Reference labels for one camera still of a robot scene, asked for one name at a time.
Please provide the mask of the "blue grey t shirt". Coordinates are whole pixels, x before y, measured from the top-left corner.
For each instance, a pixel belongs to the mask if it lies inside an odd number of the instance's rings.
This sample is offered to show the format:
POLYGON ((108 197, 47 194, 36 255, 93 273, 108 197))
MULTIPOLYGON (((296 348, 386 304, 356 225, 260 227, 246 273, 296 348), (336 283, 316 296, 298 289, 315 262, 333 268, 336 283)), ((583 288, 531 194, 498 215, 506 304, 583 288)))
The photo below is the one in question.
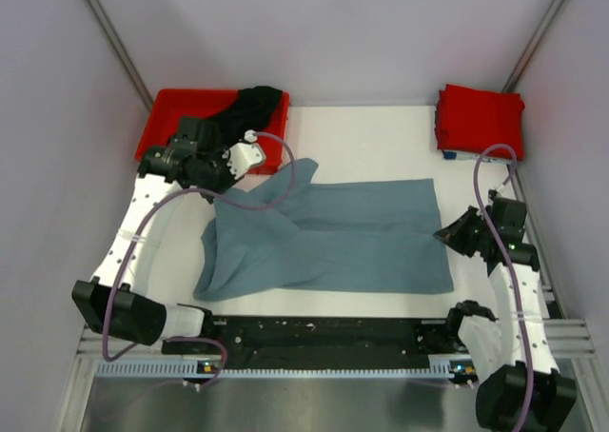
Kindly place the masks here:
POLYGON ((316 184, 304 158, 250 191, 232 188, 202 235, 193 296, 218 302, 273 288, 363 293, 453 291, 430 179, 316 184))

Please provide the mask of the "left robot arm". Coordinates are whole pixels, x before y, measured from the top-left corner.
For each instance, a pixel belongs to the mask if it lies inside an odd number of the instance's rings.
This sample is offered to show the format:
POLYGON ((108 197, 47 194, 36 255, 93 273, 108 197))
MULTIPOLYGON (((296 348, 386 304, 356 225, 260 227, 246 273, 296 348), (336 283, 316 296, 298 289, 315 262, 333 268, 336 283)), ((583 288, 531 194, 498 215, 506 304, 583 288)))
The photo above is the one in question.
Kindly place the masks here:
POLYGON ((225 116, 185 116, 165 144, 142 152, 128 210, 108 254, 71 292, 89 329, 101 335, 105 359, 111 357, 110 338, 150 346, 182 337, 199 353, 215 344, 204 310, 148 297, 150 271, 178 198, 197 194, 213 201, 264 160, 253 128, 225 116))

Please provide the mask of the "red plastic bin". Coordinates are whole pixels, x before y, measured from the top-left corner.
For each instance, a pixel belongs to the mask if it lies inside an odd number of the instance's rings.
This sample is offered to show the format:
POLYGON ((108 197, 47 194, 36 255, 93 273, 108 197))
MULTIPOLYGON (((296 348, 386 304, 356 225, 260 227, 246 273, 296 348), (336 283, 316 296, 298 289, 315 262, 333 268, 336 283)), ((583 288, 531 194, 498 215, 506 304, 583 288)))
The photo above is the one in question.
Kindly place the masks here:
MULTIPOLYGON (((139 145, 135 160, 140 161, 149 147, 163 146, 177 132, 178 122, 183 116, 207 118, 228 108, 237 99, 237 89, 219 88, 163 88, 154 101, 139 145)), ((283 92, 279 106, 274 110, 264 131, 285 138, 290 95, 283 92)), ((260 140, 265 153, 265 163, 248 174, 272 175, 283 161, 283 147, 267 138, 260 140)))

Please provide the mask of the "red t shirt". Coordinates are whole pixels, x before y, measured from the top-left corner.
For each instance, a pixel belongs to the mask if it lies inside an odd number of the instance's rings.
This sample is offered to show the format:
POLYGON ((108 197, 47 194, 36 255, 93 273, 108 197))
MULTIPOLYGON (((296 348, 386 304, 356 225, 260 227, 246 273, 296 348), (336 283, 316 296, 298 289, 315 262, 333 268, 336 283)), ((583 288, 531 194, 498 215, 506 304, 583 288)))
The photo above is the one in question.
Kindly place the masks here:
POLYGON ((495 144, 510 146, 524 159, 522 114, 525 104, 517 93, 447 85, 439 91, 434 134, 446 158, 477 155, 495 144))

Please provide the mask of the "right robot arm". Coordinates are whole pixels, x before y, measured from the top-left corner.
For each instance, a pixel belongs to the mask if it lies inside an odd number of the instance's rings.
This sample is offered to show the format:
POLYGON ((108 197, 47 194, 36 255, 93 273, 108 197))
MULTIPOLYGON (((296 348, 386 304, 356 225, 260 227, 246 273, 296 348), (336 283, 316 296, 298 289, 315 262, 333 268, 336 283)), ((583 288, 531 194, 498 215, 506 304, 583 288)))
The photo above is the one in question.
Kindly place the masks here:
POLYGON ((472 300, 447 316, 444 340, 469 353, 478 379, 476 418, 491 431, 558 431, 575 404, 573 380, 560 374, 541 313, 540 259, 524 240, 525 203, 496 191, 484 210, 468 208, 435 238, 457 253, 480 255, 497 308, 472 300))

